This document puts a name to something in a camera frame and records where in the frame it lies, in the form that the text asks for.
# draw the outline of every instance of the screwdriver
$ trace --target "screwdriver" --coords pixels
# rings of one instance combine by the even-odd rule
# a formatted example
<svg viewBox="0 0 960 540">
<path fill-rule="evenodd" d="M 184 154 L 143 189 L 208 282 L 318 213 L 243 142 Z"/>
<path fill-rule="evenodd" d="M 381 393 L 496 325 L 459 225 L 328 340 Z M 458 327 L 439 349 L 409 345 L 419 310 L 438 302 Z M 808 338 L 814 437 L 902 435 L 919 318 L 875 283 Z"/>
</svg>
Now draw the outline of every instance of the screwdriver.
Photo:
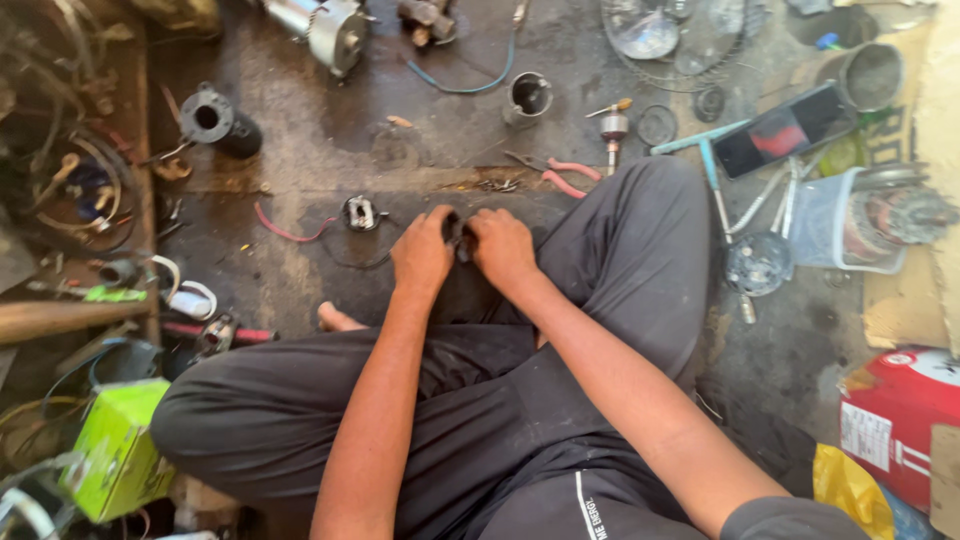
<svg viewBox="0 0 960 540">
<path fill-rule="evenodd" d="M 611 105 L 605 109 L 598 110 L 597 112 L 591 112 L 590 114 L 587 115 L 587 118 L 592 118 L 597 114 L 603 114 L 604 112 L 610 112 L 611 110 L 613 110 L 613 108 L 616 108 L 617 110 L 624 110 L 629 108 L 630 105 L 633 105 L 633 104 L 634 104 L 634 100 L 630 99 L 629 97 L 625 97 L 620 101 L 616 102 L 616 105 Z"/>
</svg>

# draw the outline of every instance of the phone screen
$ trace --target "phone screen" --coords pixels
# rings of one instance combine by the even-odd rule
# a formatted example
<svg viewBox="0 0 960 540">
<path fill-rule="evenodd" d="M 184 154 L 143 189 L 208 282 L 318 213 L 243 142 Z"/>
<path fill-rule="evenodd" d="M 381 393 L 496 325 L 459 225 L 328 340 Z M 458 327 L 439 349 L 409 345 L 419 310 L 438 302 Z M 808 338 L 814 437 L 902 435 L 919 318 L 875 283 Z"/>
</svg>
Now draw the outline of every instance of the phone screen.
<svg viewBox="0 0 960 540">
<path fill-rule="evenodd" d="M 733 179 L 854 128 L 856 116 L 830 81 L 714 140 L 713 152 Z"/>
</svg>

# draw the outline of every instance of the black t-shirt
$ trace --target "black t-shirt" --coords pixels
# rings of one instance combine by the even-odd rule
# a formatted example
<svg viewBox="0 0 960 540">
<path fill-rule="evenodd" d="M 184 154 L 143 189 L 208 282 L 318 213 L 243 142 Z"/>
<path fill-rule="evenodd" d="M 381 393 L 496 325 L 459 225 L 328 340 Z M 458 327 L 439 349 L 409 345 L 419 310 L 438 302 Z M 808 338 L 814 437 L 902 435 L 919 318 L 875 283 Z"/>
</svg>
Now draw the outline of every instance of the black t-shirt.
<svg viewBox="0 0 960 540">
<path fill-rule="evenodd" d="M 841 510 L 805 499 L 743 504 L 721 540 L 868 540 Z M 524 485 L 493 513 L 479 540 L 706 540 L 655 513 L 636 483 L 613 469 L 586 469 Z"/>
</svg>

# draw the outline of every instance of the dark gray pants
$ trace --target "dark gray pants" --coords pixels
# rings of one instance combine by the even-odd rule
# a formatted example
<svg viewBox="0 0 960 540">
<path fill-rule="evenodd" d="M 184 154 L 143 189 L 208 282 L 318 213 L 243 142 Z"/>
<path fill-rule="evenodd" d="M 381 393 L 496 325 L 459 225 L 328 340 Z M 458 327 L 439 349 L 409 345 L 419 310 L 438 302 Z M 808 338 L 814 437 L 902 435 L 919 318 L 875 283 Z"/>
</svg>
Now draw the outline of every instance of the dark gray pants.
<svg viewBox="0 0 960 540">
<path fill-rule="evenodd" d="M 703 323 L 708 220 L 704 181 L 688 163 L 639 160 L 554 227 L 538 264 L 676 380 Z M 174 382 L 154 415 L 154 441 L 180 470 L 244 503 L 310 511 L 378 333 L 326 333 L 211 358 Z M 419 392 L 397 537 L 445 534 L 544 449 L 613 432 L 553 348 L 535 349 L 532 327 L 509 304 L 490 324 L 431 327 Z"/>
</svg>

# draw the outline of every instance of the red wire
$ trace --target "red wire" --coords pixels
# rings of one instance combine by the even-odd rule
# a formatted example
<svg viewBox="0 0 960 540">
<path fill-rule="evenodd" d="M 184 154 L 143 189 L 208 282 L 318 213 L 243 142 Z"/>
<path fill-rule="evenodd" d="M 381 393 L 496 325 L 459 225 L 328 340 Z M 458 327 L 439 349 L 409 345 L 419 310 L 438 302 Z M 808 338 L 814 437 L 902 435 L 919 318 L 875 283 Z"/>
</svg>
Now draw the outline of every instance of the red wire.
<svg viewBox="0 0 960 540">
<path fill-rule="evenodd" d="M 304 238 L 304 237 L 302 237 L 302 236 L 293 236 L 292 234 L 287 233 L 286 231 L 284 231 L 284 230 L 281 229 L 280 227 L 278 227 L 278 226 L 274 225 L 273 223 L 271 223 L 270 220 L 267 219 L 267 216 L 263 214 L 263 209 L 260 208 L 260 202 L 259 202 L 259 201 L 253 203 L 253 207 L 256 209 L 256 215 L 258 215 L 258 216 L 260 217 L 260 223 L 263 223 L 263 226 L 264 226 L 264 227 L 266 227 L 267 229 L 270 229 L 270 230 L 273 231 L 274 233 L 279 234 L 280 236 L 283 236 L 284 238 L 288 238 L 288 239 L 293 240 L 293 241 L 295 241 L 295 242 L 309 242 L 310 240 L 315 240 L 315 239 L 317 238 L 317 236 L 320 236 L 320 233 L 322 233 L 322 232 L 324 231 L 324 229 L 326 229 L 326 224 L 327 224 L 327 223 L 329 223 L 329 222 L 331 222 L 331 221 L 336 221 L 336 219 L 337 219 L 337 218 L 335 218 L 335 217 L 328 217 L 328 218 L 326 218 L 326 220 L 324 221 L 324 223 L 320 226 L 320 230 L 317 231 L 316 234 L 314 234 L 313 236 L 310 236 L 309 238 Z"/>
</svg>

